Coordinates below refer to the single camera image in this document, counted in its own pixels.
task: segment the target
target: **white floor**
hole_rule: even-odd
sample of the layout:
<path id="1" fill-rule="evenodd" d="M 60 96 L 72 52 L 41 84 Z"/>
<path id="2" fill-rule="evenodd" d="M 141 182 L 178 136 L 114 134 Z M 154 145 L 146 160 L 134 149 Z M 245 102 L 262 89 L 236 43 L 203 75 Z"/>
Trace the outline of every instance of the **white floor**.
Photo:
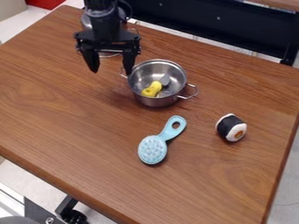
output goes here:
<path id="1" fill-rule="evenodd" d="M 83 7 L 83 0 L 66 0 L 63 4 L 68 4 L 77 8 Z M 36 21 L 47 15 L 50 11 L 43 10 L 37 7 L 29 6 L 27 11 L 24 11 L 15 17 L 0 22 L 0 43 L 5 43 L 15 35 L 34 24 Z M 165 29 L 160 26 L 147 24 L 140 21 L 134 21 L 140 25 L 145 25 L 154 29 L 170 32 L 175 35 L 183 36 L 188 39 L 196 39 L 206 42 L 211 45 L 216 45 L 230 49 L 236 52 L 246 53 L 257 56 L 266 60 L 279 62 L 278 59 L 269 57 L 263 54 L 257 54 L 248 50 L 241 49 L 230 45 L 220 44 L 209 39 L 199 38 L 180 31 Z M 275 197 L 268 224 L 296 224 L 299 223 L 299 133 L 292 147 L 287 162 L 286 169 L 283 173 L 282 181 L 279 190 Z M 29 172 L 19 168 L 11 162 L 0 158 L 0 182 L 7 185 L 16 192 L 24 195 L 30 200 L 38 203 L 45 209 L 54 213 L 55 208 L 66 196 L 60 190 L 48 185 L 43 180 L 36 178 Z M 95 212 L 94 210 L 79 204 L 76 209 L 88 216 L 90 224 L 111 224 L 114 223 L 108 218 Z"/>

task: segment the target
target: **stainless steel pot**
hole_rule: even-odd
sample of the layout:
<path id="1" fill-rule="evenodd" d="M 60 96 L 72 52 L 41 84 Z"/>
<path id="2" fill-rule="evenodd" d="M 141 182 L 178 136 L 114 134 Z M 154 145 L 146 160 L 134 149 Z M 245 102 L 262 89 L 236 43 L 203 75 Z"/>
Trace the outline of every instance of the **stainless steel pot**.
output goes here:
<path id="1" fill-rule="evenodd" d="M 157 97 L 142 96 L 141 92 L 153 81 L 159 81 L 165 74 L 170 76 L 170 84 L 164 87 Z M 169 106 L 179 99 L 188 100 L 198 95 L 198 88 L 187 84 L 186 71 L 177 63 L 165 59 L 152 59 L 134 67 L 132 74 L 128 77 L 129 87 L 135 98 L 142 104 L 161 108 Z M 193 88 L 192 95 L 184 96 L 187 87 Z"/>

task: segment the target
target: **wood grain surface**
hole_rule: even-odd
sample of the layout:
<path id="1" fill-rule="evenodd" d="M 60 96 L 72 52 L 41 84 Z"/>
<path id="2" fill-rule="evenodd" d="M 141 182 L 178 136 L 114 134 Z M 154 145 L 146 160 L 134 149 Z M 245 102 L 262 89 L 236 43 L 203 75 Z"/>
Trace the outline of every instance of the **wood grain surface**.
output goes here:
<path id="1" fill-rule="evenodd" d="M 137 62 L 176 61 L 201 91 L 146 108 L 122 57 L 93 74 L 75 52 L 81 13 L 62 6 L 0 47 L 0 155 L 120 223 L 265 221 L 298 124 L 299 70 L 131 25 Z M 230 112 L 248 124 L 234 144 L 214 129 Z M 173 115 L 185 132 L 163 163 L 143 164 L 138 144 Z"/>
<path id="2" fill-rule="evenodd" d="M 265 4 L 278 9 L 299 11 L 299 0 L 250 0 L 258 4 Z"/>

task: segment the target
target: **brush handle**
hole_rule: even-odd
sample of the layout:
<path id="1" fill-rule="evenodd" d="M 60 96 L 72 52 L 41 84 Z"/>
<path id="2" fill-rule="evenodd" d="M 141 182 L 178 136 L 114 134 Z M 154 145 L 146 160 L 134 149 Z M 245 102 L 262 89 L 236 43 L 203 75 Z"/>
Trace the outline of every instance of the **brush handle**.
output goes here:
<path id="1" fill-rule="evenodd" d="M 178 125 L 177 128 L 173 127 L 175 123 L 177 123 Z M 186 126 L 187 121 L 182 116 L 174 115 L 170 118 L 170 120 L 168 120 L 163 131 L 159 134 L 159 136 L 166 142 L 181 134 Z"/>

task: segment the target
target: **blue object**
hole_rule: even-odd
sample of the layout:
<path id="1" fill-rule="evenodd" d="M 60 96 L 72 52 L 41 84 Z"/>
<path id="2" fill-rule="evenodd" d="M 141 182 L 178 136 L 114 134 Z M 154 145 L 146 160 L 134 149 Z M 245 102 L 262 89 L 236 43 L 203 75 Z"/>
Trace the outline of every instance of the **blue object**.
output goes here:
<path id="1" fill-rule="evenodd" d="M 147 165 L 160 163 L 167 155 L 166 141 L 177 137 L 185 129 L 187 121 L 179 115 L 174 115 L 168 120 L 163 131 L 157 136 L 147 136 L 139 144 L 139 158 Z"/>

